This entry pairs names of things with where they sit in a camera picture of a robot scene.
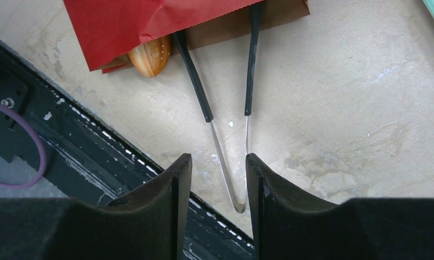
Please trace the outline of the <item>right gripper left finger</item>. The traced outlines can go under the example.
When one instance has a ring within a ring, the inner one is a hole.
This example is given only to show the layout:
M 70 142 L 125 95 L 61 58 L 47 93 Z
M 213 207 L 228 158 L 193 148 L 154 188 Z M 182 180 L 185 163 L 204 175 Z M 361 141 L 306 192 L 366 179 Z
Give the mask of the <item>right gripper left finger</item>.
M 0 259 L 182 259 L 192 157 L 105 206 L 0 198 Z

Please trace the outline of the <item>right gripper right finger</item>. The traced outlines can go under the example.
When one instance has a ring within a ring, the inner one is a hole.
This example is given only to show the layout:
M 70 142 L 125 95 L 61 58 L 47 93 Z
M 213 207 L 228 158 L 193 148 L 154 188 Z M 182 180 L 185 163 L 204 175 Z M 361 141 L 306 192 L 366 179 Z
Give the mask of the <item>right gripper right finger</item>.
M 434 259 L 434 198 L 334 204 L 246 157 L 257 259 Z

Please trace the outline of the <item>fake small sesame roll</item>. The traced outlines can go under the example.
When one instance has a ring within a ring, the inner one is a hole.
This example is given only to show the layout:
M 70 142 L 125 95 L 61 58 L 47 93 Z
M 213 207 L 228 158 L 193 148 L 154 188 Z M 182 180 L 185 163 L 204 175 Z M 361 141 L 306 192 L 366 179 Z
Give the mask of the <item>fake small sesame roll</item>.
M 166 35 L 138 45 L 127 56 L 137 71 L 152 78 L 159 75 L 168 64 L 171 47 L 170 36 Z

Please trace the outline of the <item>black metal tongs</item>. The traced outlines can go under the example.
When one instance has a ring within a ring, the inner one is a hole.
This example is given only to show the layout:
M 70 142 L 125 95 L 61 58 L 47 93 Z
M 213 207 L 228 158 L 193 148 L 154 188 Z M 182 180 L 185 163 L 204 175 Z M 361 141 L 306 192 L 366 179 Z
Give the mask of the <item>black metal tongs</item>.
M 251 32 L 250 32 L 250 47 L 249 47 L 249 57 L 248 57 L 247 86 L 246 86 L 245 105 L 244 105 L 244 116 L 246 117 L 246 123 L 245 123 L 245 153 L 246 154 L 249 154 L 249 125 L 250 125 L 249 119 L 252 114 L 256 54 L 257 54 L 258 38 L 261 29 L 263 8 L 264 8 L 264 1 L 258 1 L 257 3 L 252 4 L 249 7 Z M 218 140 L 216 129 L 213 124 L 214 117 L 211 110 L 211 106 L 205 95 L 202 82 L 199 78 L 197 69 L 193 64 L 193 60 L 191 58 L 189 49 L 187 47 L 187 35 L 185 30 L 174 32 L 172 34 L 172 39 L 178 48 L 182 60 L 184 61 L 185 68 L 188 72 L 191 83 L 195 90 L 196 97 L 198 99 L 200 108 L 202 110 L 202 114 L 205 119 L 205 122 L 210 125 L 212 139 L 216 148 L 217 156 L 223 172 L 224 181 L 225 181 L 227 191 L 229 193 L 231 204 L 237 213 L 242 214 L 247 209 L 247 201 L 240 202 L 237 199 L 236 190 L 232 183 L 231 176 L 224 159 L 223 151 L 220 142 Z

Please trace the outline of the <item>red paper bag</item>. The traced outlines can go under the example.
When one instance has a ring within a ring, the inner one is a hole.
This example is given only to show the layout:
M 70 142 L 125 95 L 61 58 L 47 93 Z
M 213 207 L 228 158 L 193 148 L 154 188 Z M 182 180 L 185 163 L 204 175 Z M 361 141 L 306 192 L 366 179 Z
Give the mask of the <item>red paper bag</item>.
M 252 1 L 65 1 L 90 71 L 130 67 L 140 44 L 186 30 L 190 49 L 250 33 Z

